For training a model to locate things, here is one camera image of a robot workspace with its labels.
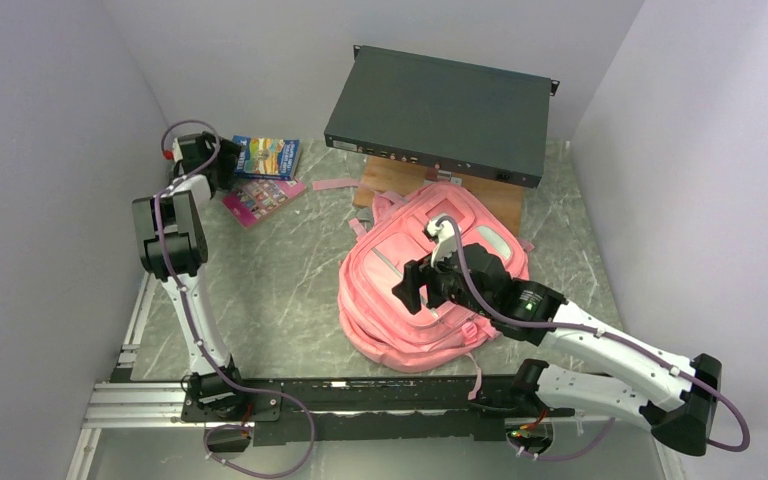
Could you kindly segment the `blue treehouse book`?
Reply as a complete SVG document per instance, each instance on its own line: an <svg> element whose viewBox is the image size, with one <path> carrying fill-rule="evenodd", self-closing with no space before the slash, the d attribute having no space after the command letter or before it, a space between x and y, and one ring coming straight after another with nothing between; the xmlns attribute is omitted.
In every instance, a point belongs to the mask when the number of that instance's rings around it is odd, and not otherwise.
<svg viewBox="0 0 768 480"><path fill-rule="evenodd" d="M282 181L295 177L301 153L299 140L235 135L232 142L240 147L235 176Z"/></svg>

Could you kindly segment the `pink student backpack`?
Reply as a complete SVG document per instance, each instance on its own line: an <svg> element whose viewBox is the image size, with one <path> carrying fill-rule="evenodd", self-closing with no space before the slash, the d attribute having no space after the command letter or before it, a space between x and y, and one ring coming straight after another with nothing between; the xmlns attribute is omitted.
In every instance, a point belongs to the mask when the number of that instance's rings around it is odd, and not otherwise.
<svg viewBox="0 0 768 480"><path fill-rule="evenodd" d="M478 243L506 270L526 279L529 243L521 242L475 196L447 182L428 183L399 195L373 197L362 218L352 218L356 243L339 269L339 323L349 341L370 360L403 373L437 368L499 336L489 319L446 302L412 315L392 293L404 265L430 254L423 233L446 214L455 219L466 245Z"/></svg>

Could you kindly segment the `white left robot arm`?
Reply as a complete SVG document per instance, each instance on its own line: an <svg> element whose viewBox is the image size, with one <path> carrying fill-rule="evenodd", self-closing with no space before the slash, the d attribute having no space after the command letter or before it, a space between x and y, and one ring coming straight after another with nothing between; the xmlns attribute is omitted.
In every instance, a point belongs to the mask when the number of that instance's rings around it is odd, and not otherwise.
<svg viewBox="0 0 768 480"><path fill-rule="evenodd" d="M200 213L230 176L221 171L239 151L207 131L177 137L165 155L174 161L174 178L159 196L132 201L138 256L143 269L159 281L173 303L187 343L187 399L208 407L224 420L239 417L246 390L233 357L221 338L207 296L205 267L209 250Z"/></svg>

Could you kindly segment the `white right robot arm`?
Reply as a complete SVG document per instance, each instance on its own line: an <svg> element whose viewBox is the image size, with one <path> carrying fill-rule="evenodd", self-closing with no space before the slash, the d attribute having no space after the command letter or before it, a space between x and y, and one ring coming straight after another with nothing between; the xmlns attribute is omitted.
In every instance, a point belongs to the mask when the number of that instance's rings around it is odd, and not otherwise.
<svg viewBox="0 0 768 480"><path fill-rule="evenodd" d="M550 347L589 362L599 374L580 374L546 361L526 359L510 387L513 406L524 415L589 407L635 423L663 445L702 456L718 400L722 364L700 354L693 359L657 349L599 321L560 292L508 273L479 244L459 256L430 255L403 267L393 295L409 313L452 303L488 319L504 336Z"/></svg>

